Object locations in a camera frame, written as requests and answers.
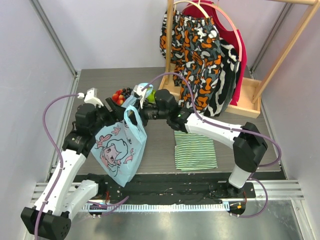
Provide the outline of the red lychee bunch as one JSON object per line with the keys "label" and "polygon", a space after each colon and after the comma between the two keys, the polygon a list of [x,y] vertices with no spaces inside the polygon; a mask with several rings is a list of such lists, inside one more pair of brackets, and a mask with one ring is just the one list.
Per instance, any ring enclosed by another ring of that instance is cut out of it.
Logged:
{"label": "red lychee bunch", "polygon": [[127,99],[127,90],[125,88],[116,91],[111,98],[116,104],[121,106]]}

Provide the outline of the dark blue grape bunch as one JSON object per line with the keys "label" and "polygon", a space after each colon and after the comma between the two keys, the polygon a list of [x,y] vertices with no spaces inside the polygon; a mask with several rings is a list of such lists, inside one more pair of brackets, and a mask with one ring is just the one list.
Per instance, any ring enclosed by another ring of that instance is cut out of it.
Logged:
{"label": "dark blue grape bunch", "polygon": [[132,95],[132,92],[133,92],[133,89],[130,88],[130,87],[127,87],[127,88],[123,88],[122,89],[122,95],[124,96],[125,99],[127,99],[129,96]]}

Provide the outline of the light blue plastic bag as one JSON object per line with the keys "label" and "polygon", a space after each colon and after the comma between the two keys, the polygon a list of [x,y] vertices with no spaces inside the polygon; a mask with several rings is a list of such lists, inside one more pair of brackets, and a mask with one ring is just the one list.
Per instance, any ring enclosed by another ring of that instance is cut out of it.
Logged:
{"label": "light blue plastic bag", "polygon": [[139,115],[139,99],[134,92],[124,103],[122,127],[104,126],[95,135],[92,155],[105,172],[124,187],[136,174],[146,146],[147,133]]}

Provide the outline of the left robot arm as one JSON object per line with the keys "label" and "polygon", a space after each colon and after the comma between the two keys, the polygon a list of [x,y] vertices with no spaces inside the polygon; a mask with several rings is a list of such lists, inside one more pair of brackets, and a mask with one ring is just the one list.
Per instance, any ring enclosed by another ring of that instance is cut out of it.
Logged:
{"label": "left robot arm", "polygon": [[106,99],[107,105],[84,103],[77,107],[72,130],[58,149],[59,165],[33,207],[25,207],[21,219],[35,239],[63,240],[73,217],[92,198],[102,199],[108,186],[103,177],[89,173],[75,191],[70,187],[96,144],[96,134],[124,119],[125,108]]}

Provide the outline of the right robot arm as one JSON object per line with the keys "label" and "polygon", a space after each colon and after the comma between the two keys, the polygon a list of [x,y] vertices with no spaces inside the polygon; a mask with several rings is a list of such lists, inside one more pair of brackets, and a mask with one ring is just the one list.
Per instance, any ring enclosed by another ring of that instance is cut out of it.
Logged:
{"label": "right robot arm", "polygon": [[253,123],[238,126],[200,116],[196,111],[178,106],[167,89],[156,91],[154,104],[148,103],[144,86],[135,86],[133,95],[137,97],[135,107],[143,123],[166,120],[167,125],[175,131],[205,136],[230,147],[235,166],[226,183],[217,188],[216,197],[236,198],[243,195],[246,181],[256,172],[268,149]]}

